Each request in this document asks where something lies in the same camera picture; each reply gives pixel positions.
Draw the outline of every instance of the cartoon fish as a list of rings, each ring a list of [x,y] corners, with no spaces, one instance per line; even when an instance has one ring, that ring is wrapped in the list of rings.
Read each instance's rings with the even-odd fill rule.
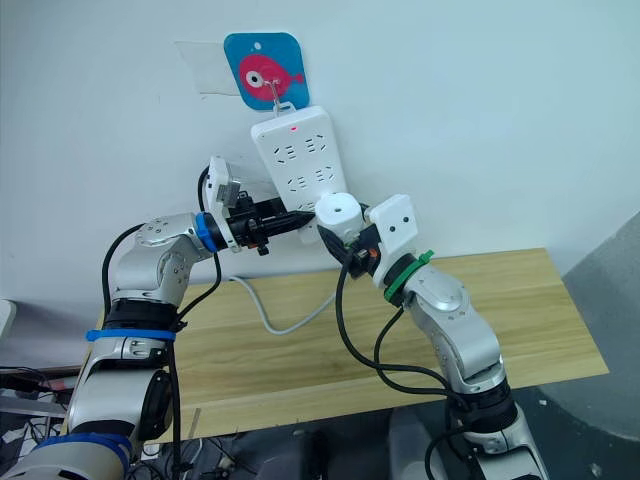
[[[274,83],[278,97],[287,93],[291,82],[303,83],[301,73],[289,75],[282,66],[266,55],[253,54],[245,57],[238,65],[238,75],[249,95],[264,100],[273,101],[273,93],[269,83]]]

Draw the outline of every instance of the metal hook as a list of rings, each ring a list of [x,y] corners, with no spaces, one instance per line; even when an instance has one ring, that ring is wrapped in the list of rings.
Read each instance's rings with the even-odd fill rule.
[[[264,83],[271,89],[271,94],[273,95],[273,105],[275,107],[275,112],[277,115],[282,111],[282,104],[280,103],[280,97],[278,96],[278,92],[276,90],[276,85],[279,83],[279,80],[277,78],[272,82],[265,80]]]

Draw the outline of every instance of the white power strip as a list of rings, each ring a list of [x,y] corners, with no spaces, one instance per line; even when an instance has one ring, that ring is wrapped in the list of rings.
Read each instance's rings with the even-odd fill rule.
[[[323,108],[303,108],[254,125],[251,137],[288,211],[313,211],[324,195],[347,191]]]

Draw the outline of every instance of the wooden table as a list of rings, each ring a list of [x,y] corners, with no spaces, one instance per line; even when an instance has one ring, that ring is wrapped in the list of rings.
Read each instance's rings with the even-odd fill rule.
[[[434,265],[460,278],[496,331],[509,382],[523,387],[607,373],[607,367],[543,249],[443,258]],[[272,323],[291,325],[335,289],[337,271],[252,281]],[[207,286],[192,286],[185,304]],[[371,356],[394,312],[369,277],[347,285],[345,319],[355,345]],[[333,307],[285,336],[264,329],[241,285],[223,283],[187,317],[176,342],[182,438],[292,424],[436,400],[385,386],[354,360],[338,335]],[[382,348],[385,362],[437,368],[431,345],[407,313]],[[423,376],[398,382],[435,386]],[[171,439],[171,429],[161,441]]]

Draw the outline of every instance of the blue band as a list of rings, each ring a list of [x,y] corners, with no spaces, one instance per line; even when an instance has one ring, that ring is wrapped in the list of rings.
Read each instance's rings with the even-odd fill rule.
[[[174,332],[168,330],[142,330],[139,328],[113,328],[111,330],[89,330],[85,338],[89,342],[95,342],[103,337],[140,337],[155,338],[157,340],[169,340],[173,342],[176,339]]]
[[[124,473],[129,470],[129,458],[122,450],[125,447],[131,455],[131,442],[123,435],[102,434],[102,433],[72,433],[70,435],[61,435],[59,437],[49,437],[44,442],[37,445],[35,449],[43,448],[49,445],[57,445],[58,443],[95,443],[107,447],[115,453],[122,463]]]
[[[207,222],[204,220],[204,212],[200,212],[196,215],[196,235],[202,242],[202,244],[207,247],[207,250],[210,252],[217,252],[216,243],[213,241],[213,237],[211,236],[211,232],[207,228]]]

